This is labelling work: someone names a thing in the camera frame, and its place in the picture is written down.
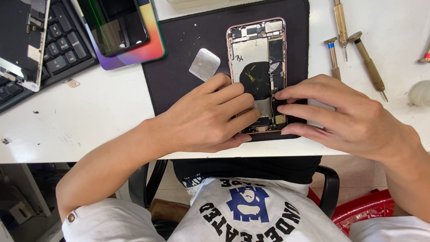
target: keyboard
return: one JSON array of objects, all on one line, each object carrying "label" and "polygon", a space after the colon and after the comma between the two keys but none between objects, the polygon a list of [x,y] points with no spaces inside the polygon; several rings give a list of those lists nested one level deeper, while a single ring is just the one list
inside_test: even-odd
[{"label": "keyboard", "polygon": [[[51,0],[39,92],[97,63],[91,41],[70,0]],[[0,113],[39,92],[0,76]]]}]

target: desk surface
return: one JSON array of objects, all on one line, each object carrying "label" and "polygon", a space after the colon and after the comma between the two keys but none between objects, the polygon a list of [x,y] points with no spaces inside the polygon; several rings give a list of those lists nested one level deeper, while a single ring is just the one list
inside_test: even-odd
[{"label": "desk surface", "polygon": [[[176,10],[155,0],[159,20],[246,3],[231,0]],[[323,41],[337,36],[332,0],[310,0],[309,77],[331,74]],[[418,64],[430,41],[430,1],[343,0],[348,33],[362,31],[362,41],[386,86],[389,102],[371,84],[359,53],[347,46],[348,62],[336,42],[342,81],[380,101],[401,122],[413,126],[430,151],[430,109],[411,106],[412,85],[430,79],[430,64]],[[0,115],[0,163],[75,162],[95,147],[154,116],[140,65],[105,71],[99,65],[73,76],[76,88],[60,83]],[[309,103],[322,105],[314,100]],[[298,138],[245,143],[215,154],[177,152],[165,158],[335,155],[342,152]]]}]

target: circuit board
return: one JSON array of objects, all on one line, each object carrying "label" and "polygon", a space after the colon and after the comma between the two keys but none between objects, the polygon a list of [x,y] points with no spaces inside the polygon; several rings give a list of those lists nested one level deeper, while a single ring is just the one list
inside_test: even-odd
[{"label": "circuit board", "polygon": [[232,83],[242,83],[261,111],[261,117],[242,133],[280,131],[288,122],[276,108],[286,101],[276,100],[274,94],[286,87],[285,20],[232,26],[226,38]]}]

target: screwdriver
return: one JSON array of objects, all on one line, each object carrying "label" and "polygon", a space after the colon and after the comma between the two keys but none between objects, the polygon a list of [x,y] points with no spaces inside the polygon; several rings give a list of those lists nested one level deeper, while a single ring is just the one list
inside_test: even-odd
[{"label": "screwdriver", "polygon": [[335,51],[335,40],[337,40],[337,37],[334,37],[332,39],[324,41],[324,44],[327,44],[329,46],[330,50],[330,59],[332,60],[332,77],[341,80],[341,72],[339,71],[338,67],[338,60],[336,59],[336,51]]},{"label": "screwdriver", "polygon": [[430,62],[430,43],[427,46],[427,50],[426,53],[424,54],[424,57],[420,60],[418,60],[419,63],[426,63],[426,62]]},{"label": "screwdriver", "polygon": [[339,41],[341,42],[341,46],[344,48],[345,58],[348,61],[347,55],[347,44],[348,44],[348,34],[347,34],[347,26],[345,24],[345,16],[344,16],[344,7],[341,4],[340,0],[333,0],[335,7],[335,18],[336,25],[338,27]]},{"label": "screwdriver", "polygon": [[375,88],[382,92],[384,95],[385,100],[388,102],[387,96],[384,93],[385,85],[384,82],[381,79],[381,76],[378,73],[378,70],[375,67],[375,64],[373,63],[372,59],[369,57],[369,54],[367,53],[366,49],[364,48],[363,42],[361,42],[362,33],[357,32],[353,35],[351,35],[348,40],[354,41],[355,46],[357,47],[358,51],[360,52],[361,58],[363,59],[363,63],[366,66],[367,72],[370,75],[370,78],[372,79],[373,85]]}]

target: floor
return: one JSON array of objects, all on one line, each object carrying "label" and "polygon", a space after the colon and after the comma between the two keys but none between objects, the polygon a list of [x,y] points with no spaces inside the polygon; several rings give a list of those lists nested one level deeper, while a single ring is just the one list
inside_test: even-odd
[{"label": "floor", "polygon": [[[150,163],[148,174],[151,174],[154,164],[154,161]],[[369,194],[373,189],[384,190],[387,188],[385,172],[382,166],[373,160],[354,155],[326,155],[322,157],[321,165],[333,168],[339,175],[338,205]],[[324,176],[316,173],[310,187],[318,196],[321,196]],[[171,161],[167,165],[155,198],[190,204],[191,196],[176,179]]]}]

